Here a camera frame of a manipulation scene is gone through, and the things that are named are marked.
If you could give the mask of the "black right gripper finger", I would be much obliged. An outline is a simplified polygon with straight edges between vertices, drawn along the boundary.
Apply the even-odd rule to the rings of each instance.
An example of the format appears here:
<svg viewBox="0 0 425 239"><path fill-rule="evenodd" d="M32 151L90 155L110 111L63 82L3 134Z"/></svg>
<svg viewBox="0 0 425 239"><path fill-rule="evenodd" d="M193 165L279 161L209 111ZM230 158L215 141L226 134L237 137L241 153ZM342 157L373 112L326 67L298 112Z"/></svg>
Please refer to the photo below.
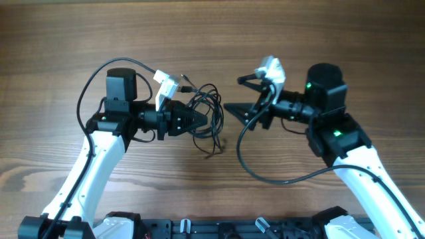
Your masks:
<svg viewBox="0 0 425 239"><path fill-rule="evenodd" d="M269 83L265 83L263 79L257 77L256 74L249 74L237 78L237 82L254 91L263 93L269 91Z"/></svg>
<svg viewBox="0 0 425 239"><path fill-rule="evenodd" d="M254 103L225 103L224 108L244 125L258 113Z"/></svg>

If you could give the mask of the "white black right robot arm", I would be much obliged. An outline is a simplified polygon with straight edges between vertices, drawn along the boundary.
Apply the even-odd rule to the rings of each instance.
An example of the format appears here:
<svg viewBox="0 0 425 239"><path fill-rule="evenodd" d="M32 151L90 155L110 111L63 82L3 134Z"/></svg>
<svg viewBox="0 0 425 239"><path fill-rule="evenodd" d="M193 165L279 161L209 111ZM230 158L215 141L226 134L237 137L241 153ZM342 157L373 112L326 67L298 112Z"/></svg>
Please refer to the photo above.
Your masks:
<svg viewBox="0 0 425 239"><path fill-rule="evenodd" d="M298 181L333 171L354 194L382 238L424 237L424 220L386 172L365 131L346 112L347 85L338 66L311 66L302 94L284 89L281 66L261 66L237 81L260 93L255 103L224 105L245 130L253 130L257 123L269 129L274 118L307 124L304 135L308 145L326 167Z"/></svg>

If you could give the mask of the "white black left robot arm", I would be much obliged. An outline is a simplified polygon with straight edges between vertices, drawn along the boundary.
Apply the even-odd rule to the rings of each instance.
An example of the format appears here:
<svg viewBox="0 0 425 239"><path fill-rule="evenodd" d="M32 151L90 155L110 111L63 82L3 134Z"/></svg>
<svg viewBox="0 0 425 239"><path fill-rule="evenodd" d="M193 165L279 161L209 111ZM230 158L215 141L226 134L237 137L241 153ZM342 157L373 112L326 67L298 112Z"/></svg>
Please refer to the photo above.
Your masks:
<svg viewBox="0 0 425 239"><path fill-rule="evenodd" d="M176 76L158 70L161 85L154 104L137 100L139 73L130 68L107 71L103 112L84 126L81 152L58 194L38 217L26 216L19 238L151 238L138 213L111 212L95 226L94 215L106 183L134 141L137 131L152 131L153 138L178 136L207 124L207 117L172 100L179 85Z"/></svg>

